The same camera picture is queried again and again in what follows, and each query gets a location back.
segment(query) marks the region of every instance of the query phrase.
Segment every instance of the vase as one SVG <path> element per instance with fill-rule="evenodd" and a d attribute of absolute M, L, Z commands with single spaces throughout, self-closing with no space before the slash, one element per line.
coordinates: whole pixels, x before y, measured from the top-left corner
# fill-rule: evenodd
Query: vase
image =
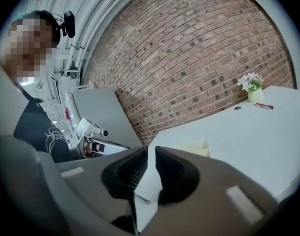
<path fill-rule="evenodd" d="M 257 89 L 256 91 L 249 91 L 248 92 L 248 99 L 252 103 L 263 103 L 263 91 L 261 88 Z"/>

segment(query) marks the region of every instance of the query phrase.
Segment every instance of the headphones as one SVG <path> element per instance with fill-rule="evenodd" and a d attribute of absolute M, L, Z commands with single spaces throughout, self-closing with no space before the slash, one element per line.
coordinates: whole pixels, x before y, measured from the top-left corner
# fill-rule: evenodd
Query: headphones
<path fill-rule="evenodd" d="M 60 18 L 55 18 L 52 13 L 47 10 L 35 10 L 31 13 L 24 13 L 18 16 L 17 19 L 29 18 L 31 14 L 39 15 L 41 19 L 47 20 L 52 25 L 54 32 L 53 43 L 55 43 L 56 46 L 60 42 L 60 29 L 62 29 L 62 36 L 68 35 L 70 38 L 73 38 L 76 34 L 75 16 L 70 10 L 65 12 L 63 17 L 57 14 Z"/>

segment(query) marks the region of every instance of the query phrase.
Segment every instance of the wall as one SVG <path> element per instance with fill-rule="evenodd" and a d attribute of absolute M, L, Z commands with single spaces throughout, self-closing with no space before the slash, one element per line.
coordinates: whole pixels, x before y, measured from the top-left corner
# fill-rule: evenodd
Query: wall
<path fill-rule="evenodd" d="M 255 0 L 268 13 L 280 31 L 293 61 L 297 89 L 300 90 L 300 33 L 277 0 Z"/>
<path fill-rule="evenodd" d="M 293 88 L 282 37 L 252 0 L 133 0 L 98 43 L 83 83 L 114 88 L 144 144 L 245 99 L 237 79 Z"/>

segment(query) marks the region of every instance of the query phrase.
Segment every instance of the red pen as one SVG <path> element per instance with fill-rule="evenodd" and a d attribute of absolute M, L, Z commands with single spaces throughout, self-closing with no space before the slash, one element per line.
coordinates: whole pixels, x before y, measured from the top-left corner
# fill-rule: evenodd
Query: red pen
<path fill-rule="evenodd" d="M 270 109 L 274 109 L 274 106 L 272 105 L 265 105 L 265 104 L 261 104 L 261 103 L 255 103 L 255 106 L 261 107 L 261 108 L 270 108 Z"/>

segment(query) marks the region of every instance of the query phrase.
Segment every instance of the yellow sticky note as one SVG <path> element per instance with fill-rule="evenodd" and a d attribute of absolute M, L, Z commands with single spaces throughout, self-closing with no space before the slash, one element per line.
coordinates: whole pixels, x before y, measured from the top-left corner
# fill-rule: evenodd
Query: yellow sticky note
<path fill-rule="evenodd" d="M 203 143 L 185 143 L 180 144 L 178 149 L 206 157 L 211 157 L 209 146 L 207 141 L 205 140 Z"/>

